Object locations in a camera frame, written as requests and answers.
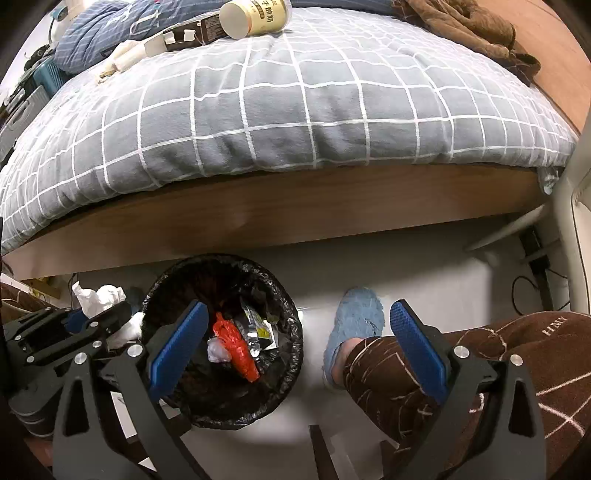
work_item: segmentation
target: paper cup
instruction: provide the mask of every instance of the paper cup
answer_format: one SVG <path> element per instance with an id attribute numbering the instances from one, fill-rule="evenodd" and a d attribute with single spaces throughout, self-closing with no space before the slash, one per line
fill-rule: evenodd
<path id="1" fill-rule="evenodd" d="M 290 0 L 232 0 L 220 9 L 222 28 L 235 40 L 278 32 L 290 19 Z"/>

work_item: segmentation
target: brown blanket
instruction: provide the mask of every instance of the brown blanket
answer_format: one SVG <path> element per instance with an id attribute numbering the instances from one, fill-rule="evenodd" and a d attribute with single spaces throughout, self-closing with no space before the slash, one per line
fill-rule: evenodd
<path id="1" fill-rule="evenodd" d="M 530 85 L 540 62 L 515 41 L 515 28 L 476 0 L 392 0 L 403 21 L 486 55 Z"/>

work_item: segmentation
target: metal screw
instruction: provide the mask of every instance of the metal screw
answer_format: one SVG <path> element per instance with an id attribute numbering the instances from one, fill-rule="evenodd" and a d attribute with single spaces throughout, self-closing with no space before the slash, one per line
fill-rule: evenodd
<path id="1" fill-rule="evenodd" d="M 76 365 L 82 365 L 84 362 L 86 362 L 87 358 L 88 356 L 84 352 L 77 353 L 74 357 L 74 363 Z"/>
<path id="2" fill-rule="evenodd" d="M 458 345 L 453 349 L 453 353 L 455 353 L 456 356 L 459 358 L 468 358 L 468 356 L 470 355 L 470 350 L 468 350 L 463 345 Z"/>
<path id="3" fill-rule="evenodd" d="M 511 360 L 511 363 L 516 367 L 523 365 L 523 359 L 519 355 L 513 354 L 509 357 L 509 360 Z"/>
<path id="4" fill-rule="evenodd" d="M 144 347 L 142 347 L 140 344 L 136 343 L 135 345 L 132 345 L 127 349 L 127 354 L 130 357 L 135 358 L 137 356 L 140 356 L 143 351 L 144 351 Z"/>

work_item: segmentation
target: white bed leg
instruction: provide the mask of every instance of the white bed leg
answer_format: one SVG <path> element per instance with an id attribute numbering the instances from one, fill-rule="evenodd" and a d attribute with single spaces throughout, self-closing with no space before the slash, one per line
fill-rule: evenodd
<path id="1" fill-rule="evenodd" d="M 549 203 L 540 205 L 538 208 L 520 216 L 517 220 L 513 220 L 511 223 L 508 223 L 500 230 L 497 230 L 496 232 L 487 235 L 477 242 L 468 245 L 464 250 L 466 252 L 471 252 L 473 250 L 490 245 L 498 240 L 501 240 L 502 238 L 513 235 L 514 233 L 521 232 L 523 229 L 539 222 L 548 214 L 550 210 L 551 205 Z"/>

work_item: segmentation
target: wooden bed frame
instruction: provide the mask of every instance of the wooden bed frame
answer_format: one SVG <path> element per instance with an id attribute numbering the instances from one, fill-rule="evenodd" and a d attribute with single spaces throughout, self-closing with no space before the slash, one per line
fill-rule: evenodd
<path id="1" fill-rule="evenodd" d="M 580 17 L 569 2 L 548 1 L 577 33 Z M 583 51 L 589 46 L 582 40 L 582 49 L 542 0 L 479 2 L 514 23 L 517 41 L 542 64 L 537 85 L 581 131 L 591 98 L 591 65 Z M 17 28 L 11 18 L 0 19 L 5 37 Z M 15 42 L 3 43 L 2 58 L 14 48 Z M 218 177 L 77 210 L 4 260 L 16 278 L 26 279 L 522 212 L 542 201 L 534 170 L 498 166 L 342 167 Z"/>

